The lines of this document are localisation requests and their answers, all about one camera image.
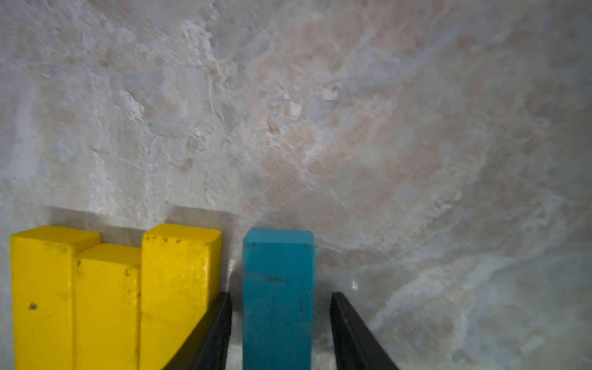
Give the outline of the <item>teal block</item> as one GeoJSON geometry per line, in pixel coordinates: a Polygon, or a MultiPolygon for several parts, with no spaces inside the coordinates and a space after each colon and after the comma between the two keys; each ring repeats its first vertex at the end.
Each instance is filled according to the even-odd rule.
{"type": "Polygon", "coordinates": [[[251,229],[242,257],[243,367],[311,368],[314,234],[251,229]]]}

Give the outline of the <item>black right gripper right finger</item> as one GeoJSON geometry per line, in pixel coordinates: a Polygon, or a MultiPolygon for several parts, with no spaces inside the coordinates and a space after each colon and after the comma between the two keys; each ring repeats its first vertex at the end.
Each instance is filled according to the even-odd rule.
{"type": "Polygon", "coordinates": [[[338,370],[399,370],[343,293],[332,293],[329,312],[338,370]]]}

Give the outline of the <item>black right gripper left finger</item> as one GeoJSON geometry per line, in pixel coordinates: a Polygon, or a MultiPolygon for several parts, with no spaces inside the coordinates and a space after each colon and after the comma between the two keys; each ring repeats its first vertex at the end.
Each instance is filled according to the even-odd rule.
{"type": "Polygon", "coordinates": [[[225,370],[232,312],[231,294],[221,292],[164,369],[225,370]]]}

